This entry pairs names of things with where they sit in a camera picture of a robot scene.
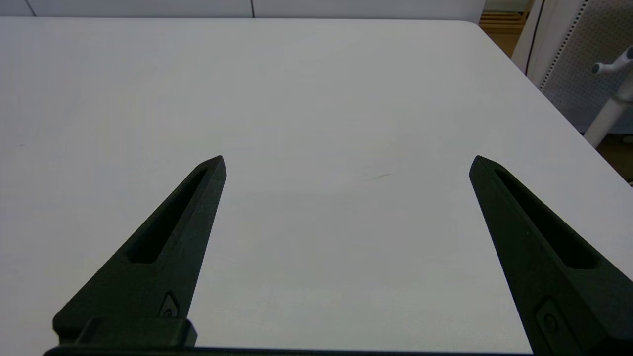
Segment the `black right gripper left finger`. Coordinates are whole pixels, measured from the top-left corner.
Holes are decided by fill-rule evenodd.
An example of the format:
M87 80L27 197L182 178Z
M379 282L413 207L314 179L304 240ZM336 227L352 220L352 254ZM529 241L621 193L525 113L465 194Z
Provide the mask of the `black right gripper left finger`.
M59 341L96 317L186 318L225 180L222 156L197 165L54 316Z

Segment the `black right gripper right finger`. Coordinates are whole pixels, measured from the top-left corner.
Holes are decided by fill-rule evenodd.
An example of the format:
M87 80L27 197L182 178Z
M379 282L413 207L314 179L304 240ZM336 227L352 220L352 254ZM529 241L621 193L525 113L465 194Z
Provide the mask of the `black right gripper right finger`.
M532 351L630 356L632 280L502 165L469 178Z

